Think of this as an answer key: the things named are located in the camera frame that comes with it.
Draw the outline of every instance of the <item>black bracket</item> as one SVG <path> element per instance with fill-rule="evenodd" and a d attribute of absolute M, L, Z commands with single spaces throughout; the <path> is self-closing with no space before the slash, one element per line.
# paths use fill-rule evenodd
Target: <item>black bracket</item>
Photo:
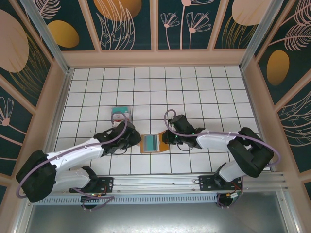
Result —
<path fill-rule="evenodd" d="M 236 178 L 234 182 L 240 189 L 242 189 L 241 178 Z M 222 183 L 221 186 L 214 182 L 214 175 L 199 176 L 197 184 L 200 185 L 201 191 L 234 191 L 236 189 L 235 185 L 232 182 Z"/>
<path fill-rule="evenodd" d="M 96 184 L 90 188 L 80 189 L 84 193 L 111 193 L 113 189 L 113 177 L 98 177 Z"/>

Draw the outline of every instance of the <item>gray floor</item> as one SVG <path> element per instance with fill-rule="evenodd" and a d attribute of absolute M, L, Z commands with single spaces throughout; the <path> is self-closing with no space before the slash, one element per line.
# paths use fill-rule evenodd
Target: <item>gray floor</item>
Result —
<path fill-rule="evenodd" d="M 274 193 L 246 193 L 230 209 L 215 203 L 35 206 L 27 233 L 284 233 Z"/>

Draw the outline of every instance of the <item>white tile floor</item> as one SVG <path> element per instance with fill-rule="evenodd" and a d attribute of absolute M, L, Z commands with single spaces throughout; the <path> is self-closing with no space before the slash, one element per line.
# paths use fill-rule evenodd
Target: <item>white tile floor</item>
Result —
<path fill-rule="evenodd" d="M 141 134 L 166 130 L 167 109 L 185 114 L 195 128 L 258 133 L 238 67 L 142 67 L 76 69 L 55 150 L 82 143 L 111 128 L 112 106 L 129 105 Z M 233 157 L 215 149 L 140 154 L 134 146 L 124 155 L 84 163 L 98 175 L 214 172 Z"/>

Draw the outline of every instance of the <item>cable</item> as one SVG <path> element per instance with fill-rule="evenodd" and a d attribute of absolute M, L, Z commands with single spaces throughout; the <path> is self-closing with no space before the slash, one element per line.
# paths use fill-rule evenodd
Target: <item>cable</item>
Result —
<path fill-rule="evenodd" d="M 181 151 L 192 151 L 192 150 L 193 150 L 193 147 L 191 147 L 191 149 L 190 149 L 189 146 L 188 146 L 189 150 L 182 150 L 182 149 L 179 147 L 179 144 L 177 144 L 177 147 L 178 147 L 178 149 L 180 149 Z"/>
<path fill-rule="evenodd" d="M 17 189 L 16 189 L 16 196 L 17 196 L 18 198 L 26 198 L 26 197 L 27 197 L 26 195 L 22 196 L 21 194 L 19 194 L 20 189 L 21 189 L 21 187 L 23 186 L 23 184 L 25 183 L 25 181 L 26 181 L 37 169 L 39 169 L 39 168 L 42 167 L 43 165 L 45 165 L 45 164 L 47 164 L 47 163 L 49 163 L 49 162 L 51 162 L 51 161 L 53 161 L 53 160 L 55 160 L 55 159 L 59 159 L 59 158 L 65 156 L 66 154 L 72 153 L 72 152 L 74 152 L 74 151 L 77 151 L 77 150 L 80 150 L 80 149 L 86 149 L 86 148 L 91 147 L 91 146 L 101 146 L 101 145 L 109 144 L 109 143 L 111 143 L 111 142 L 114 142 L 114 141 L 118 140 L 118 139 L 125 133 L 125 131 L 126 131 L 126 128 L 127 128 L 127 117 L 126 117 L 126 115 L 125 115 L 124 113 L 122 113 L 122 112 L 119 112 L 119 111 L 118 111 L 118 112 L 114 112 L 114 113 L 111 115 L 111 119 L 110 119 L 112 123 L 113 123 L 113 115 L 115 115 L 115 114 L 122 114 L 122 115 L 124 116 L 124 121 L 125 121 L 125 126 L 124 126 L 123 130 L 121 131 L 121 133 L 120 133 L 118 136 L 116 136 L 115 138 L 111 139 L 110 141 L 99 142 L 99 143 L 92 143 L 92 144 L 83 145 L 83 146 L 80 146 L 80 147 L 77 147 L 77 148 L 70 149 L 70 150 L 68 150 L 68 151 L 66 151 L 66 152 L 63 152 L 63 153 L 61 153 L 61 154 L 59 154 L 59 155 L 57 155 L 57 156 L 54 156 L 54 157 L 52 157 L 52 158 L 50 158 L 50 159 L 48 159 L 48 160 L 46 160 L 46 161 L 44 161 L 44 162 L 38 164 L 38 165 L 35 166 L 33 169 L 31 169 L 30 172 L 28 172 L 27 175 L 25 175 L 25 177 L 21 180 L 21 182 L 19 183 L 19 185 L 18 185 L 18 187 L 17 187 Z M 110 198 L 109 201 L 111 201 L 111 200 L 114 199 L 114 197 L 100 197 L 100 198 L 99 198 L 99 197 L 93 197 L 93 196 L 91 196 L 91 195 L 88 195 L 88 194 L 86 194 L 86 193 L 81 192 L 80 190 L 78 190 L 78 189 L 76 189 L 76 188 L 73 188 L 73 189 L 74 189 L 75 191 L 77 191 L 78 193 L 80 193 L 80 194 L 82 194 L 82 195 L 85 195 L 85 196 L 87 196 L 87 197 L 89 197 L 89 198 L 91 198 L 91 199 L 107 199 L 107 198 Z M 103 205 L 101 205 L 99 208 L 102 208 L 103 206 L 105 206 L 109 201 L 105 202 L 105 203 L 104 203 Z"/>
<path fill-rule="evenodd" d="M 260 143 L 260 144 L 264 145 L 265 147 L 269 148 L 270 150 L 272 150 L 277 155 L 277 160 L 274 163 L 268 164 L 266 167 L 271 167 L 271 166 L 277 165 L 281 161 L 281 155 L 275 148 L 273 148 L 272 146 L 270 146 L 269 144 L 267 144 L 267 143 L 265 143 L 265 142 L 263 142 L 261 140 L 253 138 L 253 137 L 241 135 L 241 134 L 238 134 L 238 133 L 210 132 L 210 131 L 208 131 L 207 133 L 197 133 L 197 134 L 181 134 L 181 133 L 177 133 L 174 130 L 172 130 L 170 128 L 169 124 L 168 124 L 169 112 L 174 112 L 174 117 L 176 116 L 176 111 L 174 109 L 170 109 L 170 110 L 166 111 L 165 114 L 164 114 L 164 123 L 165 123 L 166 127 L 169 129 L 169 131 L 171 131 L 173 134 L 175 134 L 177 136 L 180 136 L 180 137 L 198 137 L 198 136 L 202 136 L 202 135 L 221 135 L 221 136 L 225 135 L 225 136 L 241 137 L 241 138 L 244 138 L 244 139 L 248 139 L 248 140 L 252 140 L 254 142 Z"/>
<path fill-rule="evenodd" d="M 114 154 L 114 153 L 111 153 L 112 155 L 122 155 L 122 154 L 125 154 L 127 152 L 127 148 L 125 148 L 125 152 L 123 153 L 120 153 L 120 154 Z"/>

